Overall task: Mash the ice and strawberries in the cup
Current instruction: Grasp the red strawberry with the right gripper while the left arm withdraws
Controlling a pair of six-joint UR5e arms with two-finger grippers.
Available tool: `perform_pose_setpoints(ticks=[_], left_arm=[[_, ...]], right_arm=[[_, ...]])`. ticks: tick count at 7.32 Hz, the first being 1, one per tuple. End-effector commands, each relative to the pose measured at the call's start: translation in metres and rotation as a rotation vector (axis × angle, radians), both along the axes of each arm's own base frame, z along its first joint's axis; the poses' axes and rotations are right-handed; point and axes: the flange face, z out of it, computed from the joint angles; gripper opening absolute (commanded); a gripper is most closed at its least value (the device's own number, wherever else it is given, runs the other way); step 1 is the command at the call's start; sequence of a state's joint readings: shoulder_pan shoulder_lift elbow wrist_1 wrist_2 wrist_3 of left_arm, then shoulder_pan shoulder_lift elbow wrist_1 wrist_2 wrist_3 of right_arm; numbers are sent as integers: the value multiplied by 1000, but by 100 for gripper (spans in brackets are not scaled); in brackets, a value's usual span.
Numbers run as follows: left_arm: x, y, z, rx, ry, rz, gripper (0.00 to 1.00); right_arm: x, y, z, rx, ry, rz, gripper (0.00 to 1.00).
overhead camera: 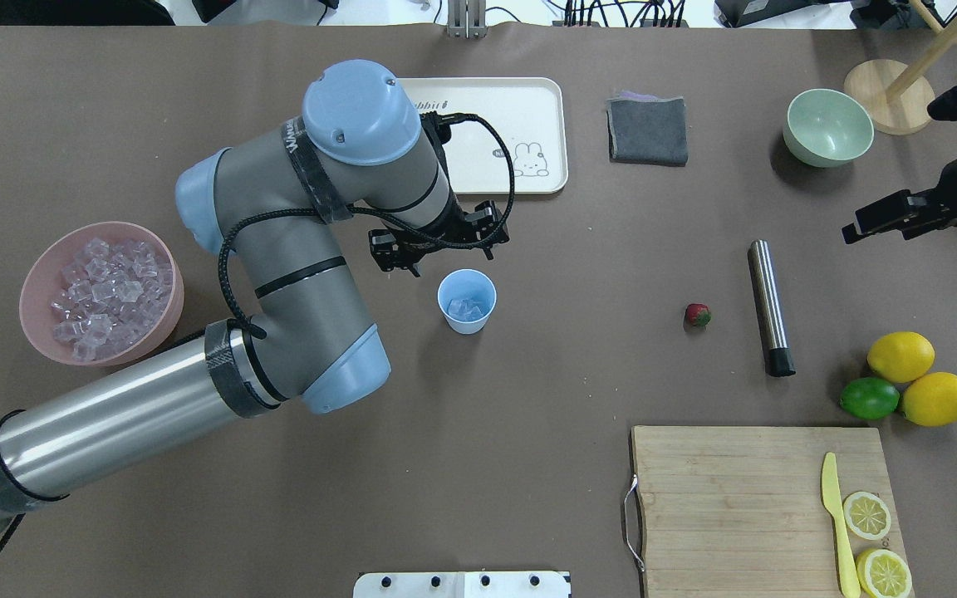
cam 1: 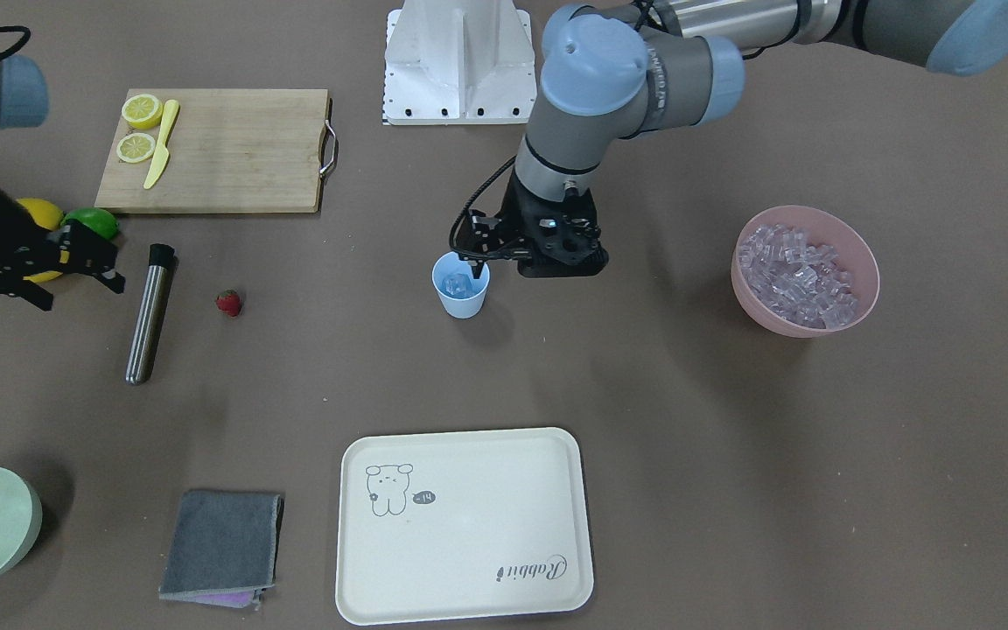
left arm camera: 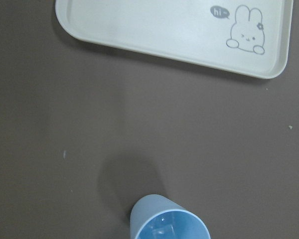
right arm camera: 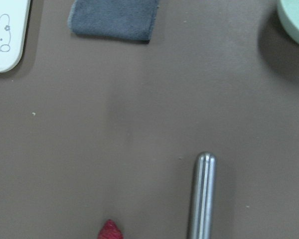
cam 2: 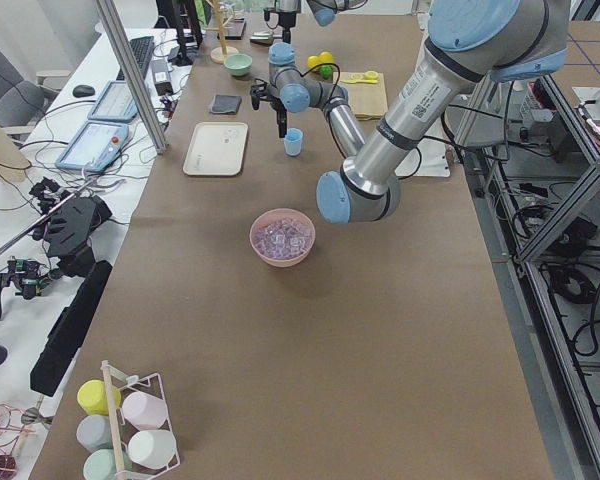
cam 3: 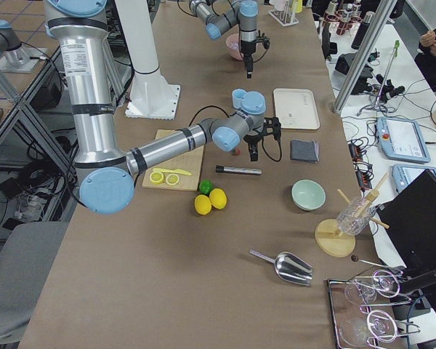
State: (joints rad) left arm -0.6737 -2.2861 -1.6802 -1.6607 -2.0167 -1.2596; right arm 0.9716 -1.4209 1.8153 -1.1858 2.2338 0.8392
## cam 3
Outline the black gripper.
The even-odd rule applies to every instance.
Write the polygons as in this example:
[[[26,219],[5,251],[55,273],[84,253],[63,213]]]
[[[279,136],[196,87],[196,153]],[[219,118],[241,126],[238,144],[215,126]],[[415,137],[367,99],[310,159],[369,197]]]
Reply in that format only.
[[[266,126],[263,125],[257,129],[250,131],[245,137],[244,141],[248,144],[250,161],[258,161],[259,148],[258,143],[266,136]]]
[[[240,40],[240,53],[244,60],[246,78],[251,78],[253,73],[252,55],[255,53],[255,41]]]

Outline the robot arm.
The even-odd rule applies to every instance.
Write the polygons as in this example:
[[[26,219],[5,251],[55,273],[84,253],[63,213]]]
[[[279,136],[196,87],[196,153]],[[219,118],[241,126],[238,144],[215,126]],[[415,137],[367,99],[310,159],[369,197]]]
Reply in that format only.
[[[93,212],[112,214],[134,196],[134,176],[213,142],[231,151],[262,129],[265,99],[258,92],[233,93],[235,114],[205,119],[140,148],[122,151],[116,142],[115,105],[105,52],[108,24],[104,1],[46,1],[47,31],[60,43],[79,150],[74,160],[79,198]],[[180,88],[161,75],[148,5],[117,1],[116,9],[134,71],[127,115],[172,119]]]
[[[258,4],[255,1],[233,1],[230,9],[216,15],[211,5],[214,1],[189,1],[193,15],[206,25],[206,32],[211,40],[217,40],[236,25],[240,32],[240,54],[243,58],[247,78],[252,77],[254,61],[252,55],[257,48]]]

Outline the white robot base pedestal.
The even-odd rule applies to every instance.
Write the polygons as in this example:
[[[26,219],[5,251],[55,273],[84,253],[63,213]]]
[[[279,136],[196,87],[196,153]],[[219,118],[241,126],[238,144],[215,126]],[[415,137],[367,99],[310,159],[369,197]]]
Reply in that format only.
[[[120,0],[116,8],[134,69],[126,115],[172,120],[180,86],[161,74],[147,2]]]

